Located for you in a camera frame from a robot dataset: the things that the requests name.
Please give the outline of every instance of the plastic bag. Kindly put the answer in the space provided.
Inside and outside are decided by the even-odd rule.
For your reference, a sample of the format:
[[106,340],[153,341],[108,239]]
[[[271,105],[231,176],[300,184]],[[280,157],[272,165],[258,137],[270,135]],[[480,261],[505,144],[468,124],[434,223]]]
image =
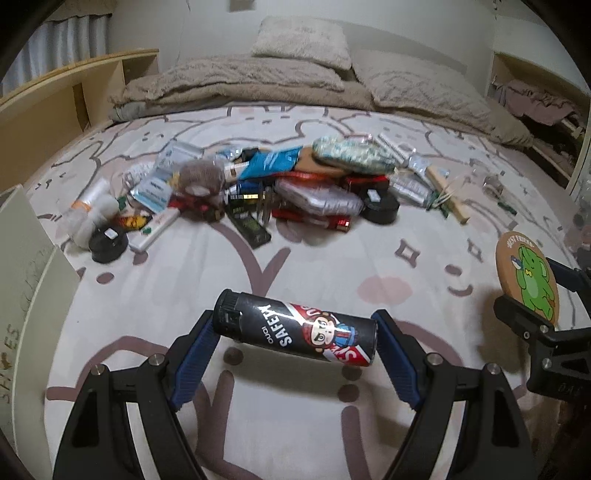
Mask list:
[[178,189],[182,166],[203,156],[204,150],[171,140],[159,153],[153,170],[130,192],[131,196],[154,213],[164,210],[173,190]]
[[396,159],[371,142],[338,137],[321,137],[312,144],[314,156],[322,163],[357,173],[381,175],[396,169]]
[[310,185],[279,179],[275,182],[275,191],[285,200],[312,215],[356,216],[363,208],[363,200],[336,185]]
[[274,173],[291,170],[297,162],[302,147],[276,152],[258,151],[250,160],[248,167],[244,170],[240,179],[257,179],[268,177]]

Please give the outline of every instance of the beige pillow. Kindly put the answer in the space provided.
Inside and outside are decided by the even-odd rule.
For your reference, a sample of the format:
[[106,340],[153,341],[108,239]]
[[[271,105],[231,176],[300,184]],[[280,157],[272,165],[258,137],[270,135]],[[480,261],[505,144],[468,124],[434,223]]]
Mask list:
[[256,57],[309,60],[340,70],[351,68],[343,29],[312,17],[266,17],[251,54]]
[[491,109],[484,97],[449,67],[398,53],[356,50],[353,69],[381,107],[416,109],[490,130]]

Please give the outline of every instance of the black package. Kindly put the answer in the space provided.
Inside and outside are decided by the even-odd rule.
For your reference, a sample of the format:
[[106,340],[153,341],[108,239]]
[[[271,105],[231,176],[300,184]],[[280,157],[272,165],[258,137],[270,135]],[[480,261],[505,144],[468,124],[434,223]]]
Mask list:
[[252,249],[271,241],[271,234],[252,217],[250,212],[240,212],[239,208],[227,206],[226,213]]

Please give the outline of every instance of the bedsheet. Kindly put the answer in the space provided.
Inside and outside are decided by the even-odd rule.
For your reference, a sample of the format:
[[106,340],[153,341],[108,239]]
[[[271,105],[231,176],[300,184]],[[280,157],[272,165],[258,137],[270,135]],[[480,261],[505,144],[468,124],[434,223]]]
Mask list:
[[[465,226],[411,205],[401,206],[393,225],[358,219],[348,233],[272,220],[272,241],[252,251],[228,219],[208,225],[181,217],[146,253],[128,250],[109,265],[94,263],[59,234],[61,213],[84,189],[104,177],[112,193],[120,194],[122,172],[155,159],[172,138],[206,148],[228,142],[289,148],[324,135],[381,131],[448,168],[452,178],[470,174],[474,166],[498,173],[517,198],[517,217],[468,184],[459,193],[471,214]],[[28,191],[47,233],[81,278],[46,392],[52,460],[93,364],[134,367],[165,352],[231,288],[357,316],[386,308],[405,333],[453,364],[481,368],[496,362],[543,461],[558,404],[526,391],[525,347],[493,314],[501,292],[495,246],[503,232],[515,229],[546,256],[576,263],[554,213],[506,152],[483,138],[395,115],[294,105],[161,115],[81,138]],[[579,299],[562,288],[560,306],[560,328],[589,325]],[[434,479],[446,476],[462,408],[454,407]],[[145,476],[158,478],[137,407],[129,406],[129,414]],[[413,412],[396,396],[379,356],[359,369],[222,338],[193,401],[178,417],[210,478],[365,480],[386,473]]]

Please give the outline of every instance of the white comb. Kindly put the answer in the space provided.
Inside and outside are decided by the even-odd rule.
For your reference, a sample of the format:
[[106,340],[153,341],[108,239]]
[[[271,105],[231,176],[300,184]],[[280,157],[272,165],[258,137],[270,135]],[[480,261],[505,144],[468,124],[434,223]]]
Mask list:
[[410,156],[413,152],[406,152],[399,145],[395,144],[392,140],[390,140],[384,132],[381,132],[377,137],[374,138],[375,142],[388,151],[400,164],[401,167],[408,167],[408,162],[410,161]]

